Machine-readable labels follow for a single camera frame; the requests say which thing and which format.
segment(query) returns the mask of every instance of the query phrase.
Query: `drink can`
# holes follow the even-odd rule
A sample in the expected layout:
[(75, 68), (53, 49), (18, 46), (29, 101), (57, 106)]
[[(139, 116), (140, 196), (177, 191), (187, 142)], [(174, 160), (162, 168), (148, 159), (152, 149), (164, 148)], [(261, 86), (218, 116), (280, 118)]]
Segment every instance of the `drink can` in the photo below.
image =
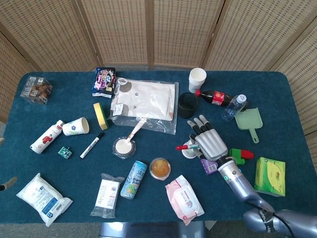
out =
[(122, 197), (128, 198), (128, 199), (133, 199), (139, 185), (142, 181), (143, 175), (145, 171), (147, 170), (147, 165), (140, 162), (136, 161), (134, 162), (132, 169), (128, 175), (128, 178), (126, 179), (123, 188), (120, 192), (120, 195)]

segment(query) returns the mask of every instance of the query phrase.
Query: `purple snack bag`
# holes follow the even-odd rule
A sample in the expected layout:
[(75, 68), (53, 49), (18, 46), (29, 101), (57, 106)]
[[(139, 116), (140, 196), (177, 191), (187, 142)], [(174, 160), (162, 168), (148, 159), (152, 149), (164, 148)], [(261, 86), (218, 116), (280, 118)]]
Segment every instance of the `purple snack bag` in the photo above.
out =
[(216, 162), (211, 162), (209, 160), (201, 159), (205, 172), (207, 175), (210, 175), (214, 172), (217, 172), (218, 164)]

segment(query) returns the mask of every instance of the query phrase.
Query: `red label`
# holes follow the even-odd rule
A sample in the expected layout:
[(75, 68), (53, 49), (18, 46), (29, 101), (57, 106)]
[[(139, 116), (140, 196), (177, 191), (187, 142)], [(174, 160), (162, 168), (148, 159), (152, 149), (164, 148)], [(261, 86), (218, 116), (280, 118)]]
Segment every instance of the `red label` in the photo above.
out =
[(215, 91), (211, 103), (220, 106), (223, 100), (224, 100), (224, 93)]

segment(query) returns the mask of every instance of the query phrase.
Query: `white package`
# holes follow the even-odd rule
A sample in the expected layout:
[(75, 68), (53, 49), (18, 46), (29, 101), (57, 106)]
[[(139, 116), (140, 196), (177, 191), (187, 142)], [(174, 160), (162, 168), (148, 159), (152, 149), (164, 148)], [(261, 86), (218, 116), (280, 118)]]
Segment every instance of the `white package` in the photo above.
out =
[(147, 118), (144, 129), (176, 133), (178, 83), (116, 80), (109, 117), (116, 125), (135, 126)]
[(95, 207), (91, 216), (102, 218), (115, 218), (115, 205), (117, 203), (118, 191), (124, 177), (113, 177), (108, 174), (101, 174), (101, 184), (96, 199)]
[(192, 187), (183, 175), (166, 185), (168, 200), (179, 219), (187, 226), (195, 217), (204, 214)]
[(41, 174), (35, 177), (17, 194), (19, 198), (38, 211), (45, 225), (49, 227), (53, 221), (73, 202), (63, 197), (49, 185)]

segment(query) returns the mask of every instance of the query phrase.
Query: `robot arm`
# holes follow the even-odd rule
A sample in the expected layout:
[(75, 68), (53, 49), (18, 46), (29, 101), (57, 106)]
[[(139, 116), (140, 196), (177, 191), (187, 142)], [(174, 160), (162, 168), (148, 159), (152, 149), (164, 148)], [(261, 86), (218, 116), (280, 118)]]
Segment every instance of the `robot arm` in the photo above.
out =
[(317, 217), (289, 210), (276, 212), (253, 189), (235, 162), (230, 157), (225, 157), (228, 149), (216, 130), (211, 127), (203, 115), (200, 115), (200, 119), (201, 121), (197, 118), (194, 119), (197, 125), (188, 121), (188, 124), (198, 134), (190, 136), (201, 150), (201, 152), (198, 150), (195, 152), (200, 158), (217, 162), (218, 171), (238, 199), (254, 206), (244, 214), (247, 227), (255, 232), (278, 232), (298, 238), (317, 237)]

